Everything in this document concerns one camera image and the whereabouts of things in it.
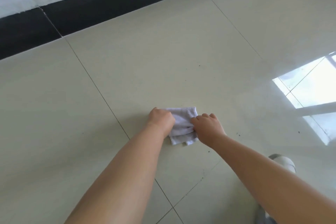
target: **shoe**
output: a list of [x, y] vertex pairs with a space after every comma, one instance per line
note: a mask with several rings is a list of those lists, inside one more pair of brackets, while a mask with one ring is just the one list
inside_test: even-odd
[[[288, 171], [291, 171], [292, 173], [296, 174], [296, 169], [294, 162], [283, 155], [280, 154], [272, 154], [269, 156], [270, 159], [274, 160], [276, 163], [282, 165], [285, 169]], [[267, 213], [265, 210], [259, 205], [256, 218], [255, 218], [255, 224], [277, 224], [276, 221]]]

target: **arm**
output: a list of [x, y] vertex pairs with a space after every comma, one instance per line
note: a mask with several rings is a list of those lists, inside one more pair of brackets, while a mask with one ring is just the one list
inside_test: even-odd
[[146, 126], [116, 154], [65, 224], [140, 223], [163, 139], [174, 122], [170, 112], [154, 108]]
[[336, 223], [336, 203], [282, 166], [229, 138], [214, 114], [192, 118], [199, 140], [213, 148], [279, 223]]

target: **folded cloth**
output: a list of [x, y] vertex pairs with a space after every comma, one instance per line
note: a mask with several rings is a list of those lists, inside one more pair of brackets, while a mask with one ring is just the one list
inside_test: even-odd
[[198, 141], [194, 131], [194, 125], [190, 122], [192, 117], [197, 116], [196, 107], [167, 108], [175, 118], [173, 129], [169, 133], [172, 145], [186, 143], [191, 145]]

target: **tiled floor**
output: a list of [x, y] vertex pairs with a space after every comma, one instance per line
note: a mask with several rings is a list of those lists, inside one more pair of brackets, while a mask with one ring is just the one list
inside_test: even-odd
[[[1, 222], [62, 223], [154, 106], [216, 113], [336, 200], [335, 11], [164, 0], [0, 61]], [[213, 150], [166, 139], [143, 223], [253, 223], [255, 208]]]

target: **black baseboard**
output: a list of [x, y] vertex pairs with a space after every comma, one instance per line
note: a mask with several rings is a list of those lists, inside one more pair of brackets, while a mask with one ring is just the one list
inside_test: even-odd
[[162, 0], [62, 0], [0, 18], [0, 60]]

